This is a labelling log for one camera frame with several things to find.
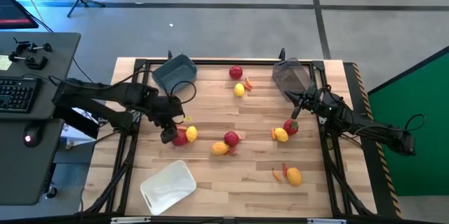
yellow lemon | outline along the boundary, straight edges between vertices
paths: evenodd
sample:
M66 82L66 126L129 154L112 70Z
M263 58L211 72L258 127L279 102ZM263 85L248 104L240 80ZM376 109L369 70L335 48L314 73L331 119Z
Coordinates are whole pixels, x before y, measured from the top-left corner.
M226 153L228 150L229 146L224 142L212 144L212 154L220 155Z
M287 131L281 128L274 129L274 135L276 136L276 139L280 142L286 142L288 140L288 134Z
M298 186L302 183L302 176L297 168L287 169L287 179L291 185Z
M198 132L196 131L196 128L194 126L189 126L185 131L185 135L187 136L187 140L189 142L193 142L194 140L196 140L196 137L198 137Z
M237 97L243 96L243 94L245 93L245 87L243 87L243 84L236 84L236 86L234 87L234 93Z

wooden tabletop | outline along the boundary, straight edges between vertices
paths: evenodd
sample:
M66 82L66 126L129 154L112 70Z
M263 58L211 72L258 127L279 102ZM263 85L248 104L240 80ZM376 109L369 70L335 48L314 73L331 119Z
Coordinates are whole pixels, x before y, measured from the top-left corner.
M135 58L118 58L112 83L133 73ZM326 76L332 91L346 100L351 97L341 60L325 60ZM296 135L288 142L273 141L270 129L282 127L290 118L293 105L281 96L272 81L272 66L243 66L254 89L242 98L234 95L228 65L197 65L195 81L197 94L183 105L192 120L185 126L198 129L195 142L182 147L164 145L161 129L142 118L134 167L126 206L126 215L151 215L140 193L140 184L167 165L183 160L197 183L196 191L162 213L165 216L246 216L246 217L331 217L328 186L315 115L301 112ZM156 87L150 77L149 85ZM178 93L181 100L191 97L193 90ZM115 110L123 110L116 103L107 103ZM100 135L111 132L103 127ZM228 131L235 131L242 141L234 156L213 156L210 146L223 139ZM86 186L84 206L89 207L108 184L114 165L119 136L98 143L93 153ZM376 212L363 151L345 139L340 139L342 159L349 185L360 200ZM282 174L282 163L297 167L302 184L293 187L278 183L272 168ZM116 193L116 208L121 194ZM337 187L339 207L343 210L341 192Z

green screen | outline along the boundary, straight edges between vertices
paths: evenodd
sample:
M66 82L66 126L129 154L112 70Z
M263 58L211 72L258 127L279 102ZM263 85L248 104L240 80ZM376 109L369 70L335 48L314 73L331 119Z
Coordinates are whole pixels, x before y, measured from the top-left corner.
M384 146L398 196L449 195L449 53L369 95L375 120L403 128L414 114L427 121L415 137L416 156ZM419 126L422 118L409 125Z

keyboard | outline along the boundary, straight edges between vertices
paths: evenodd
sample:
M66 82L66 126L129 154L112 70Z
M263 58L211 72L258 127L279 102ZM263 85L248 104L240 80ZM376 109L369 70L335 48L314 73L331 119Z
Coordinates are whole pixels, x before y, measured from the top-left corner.
M30 113L42 79L0 77L0 112Z

blue container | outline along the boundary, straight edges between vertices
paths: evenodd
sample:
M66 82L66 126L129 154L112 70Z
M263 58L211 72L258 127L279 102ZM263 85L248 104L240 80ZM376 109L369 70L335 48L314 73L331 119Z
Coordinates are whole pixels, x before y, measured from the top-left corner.
M162 64L159 68L154 70L153 80L161 87L165 87L170 93L171 89L180 81L194 82L196 80L196 73L198 70L190 58L186 55L180 54L173 59L170 59L171 52L168 52L168 61ZM173 90L173 94L181 91L188 86L188 83L178 84Z

